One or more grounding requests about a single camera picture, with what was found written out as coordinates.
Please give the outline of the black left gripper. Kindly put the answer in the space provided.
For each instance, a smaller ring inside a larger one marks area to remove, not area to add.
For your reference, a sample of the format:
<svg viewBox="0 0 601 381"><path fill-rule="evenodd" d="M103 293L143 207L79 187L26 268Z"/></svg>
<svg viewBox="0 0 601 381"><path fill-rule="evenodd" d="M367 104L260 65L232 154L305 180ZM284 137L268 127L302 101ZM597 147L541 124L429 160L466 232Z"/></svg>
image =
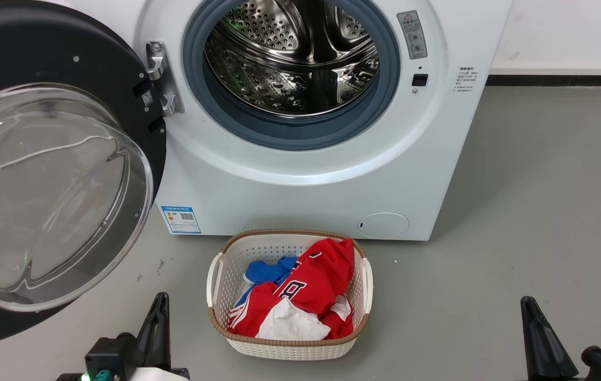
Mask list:
<svg viewBox="0 0 601 381"><path fill-rule="evenodd" d="M116 338L99 338L85 355L90 380L130 380L138 367L158 367L170 371L169 296L155 296L139 335L121 333Z"/></svg>

